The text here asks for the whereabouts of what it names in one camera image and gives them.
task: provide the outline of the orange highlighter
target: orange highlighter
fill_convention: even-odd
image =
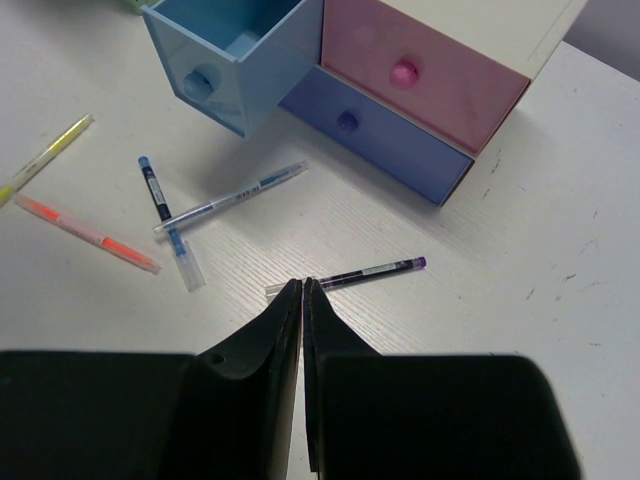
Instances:
[[[136,267],[140,267],[143,270],[153,273],[154,275],[156,275],[160,271],[160,265],[158,265],[149,257],[134,250],[133,248],[127,247],[123,243],[120,243],[111,237],[95,231],[93,228],[82,224],[78,220],[71,218],[68,215],[63,215],[55,211],[54,209],[47,207],[42,203],[36,202],[29,197],[25,197],[24,195],[19,193],[14,194],[13,201],[18,206],[24,208],[26,211],[31,212],[50,223],[53,223],[61,229],[71,233],[72,235],[75,235],[76,237],[82,238],[83,240],[95,245],[96,247],[100,247],[103,250],[106,250],[107,252],[121,258],[122,260],[134,264]]]

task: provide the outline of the black plastic part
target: black plastic part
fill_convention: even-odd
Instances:
[[[322,480],[580,478],[553,393],[517,356],[379,355],[303,294],[310,467]]]
[[[304,392],[307,447],[312,472],[318,471],[320,431],[318,367],[329,356],[351,354],[379,356],[362,338],[338,317],[317,280],[307,279],[302,295]]]
[[[284,480],[301,330],[322,480],[580,478],[532,362],[382,356],[292,280],[197,357],[0,354],[0,479]]]
[[[164,478],[285,479],[295,398],[302,282],[199,355],[184,383]]]
[[[302,283],[204,354],[0,354],[0,478],[286,477]]]

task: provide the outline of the blue pen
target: blue pen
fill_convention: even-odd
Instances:
[[[147,181],[147,187],[149,187],[149,193],[151,193],[158,215],[160,215],[160,220],[163,222],[169,220],[171,218],[171,211],[169,210],[167,201],[162,194],[158,179],[156,178],[155,173],[153,173],[151,162],[147,157],[140,157],[138,159],[138,165],[140,165],[142,175],[144,175],[144,178]],[[173,255],[176,259],[176,263],[178,264],[178,269],[180,270],[182,279],[187,286],[187,290],[193,292],[202,287],[204,285],[204,277],[202,276],[202,272],[200,272],[200,268],[198,267],[198,263],[193,256],[193,252],[191,251],[189,244],[182,240],[180,233],[176,229],[168,231],[167,235],[169,236]]]
[[[264,192],[265,190],[280,185],[281,183],[300,175],[308,168],[309,166],[307,165],[307,162],[289,165],[282,170],[278,170],[277,172],[267,175],[261,180],[245,185],[235,192],[228,193],[220,198],[216,198],[215,200],[193,207],[169,220],[163,220],[160,225],[153,227],[153,231],[157,234],[161,234],[164,232],[171,232],[175,228],[184,227],[190,222],[198,220],[204,216],[220,212],[223,209],[232,207],[240,202],[244,202],[245,200],[258,195],[260,192]]]

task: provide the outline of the drawer knob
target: drawer knob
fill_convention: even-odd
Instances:
[[[338,117],[338,129],[345,135],[351,135],[358,129],[358,119],[349,112],[344,112]]]
[[[391,69],[390,81],[394,88],[407,90],[416,84],[419,77],[418,69],[413,63],[401,60]]]
[[[182,83],[184,94],[197,103],[205,102],[213,93],[211,82],[204,75],[196,71],[191,72],[184,77]]]

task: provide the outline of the purple pen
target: purple pen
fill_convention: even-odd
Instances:
[[[377,267],[365,268],[364,270],[342,273],[332,277],[320,278],[318,281],[320,282],[323,290],[335,290],[336,288],[348,287],[349,285],[374,280],[376,278],[410,272],[413,270],[420,270],[426,266],[427,259],[424,257],[418,257],[410,260],[402,260],[400,262],[387,263],[386,265],[379,265]],[[271,285],[270,287],[265,288],[267,300],[271,301],[276,295],[278,295],[278,293],[280,293],[280,290],[282,290],[284,286],[285,284],[281,283],[279,285]]]

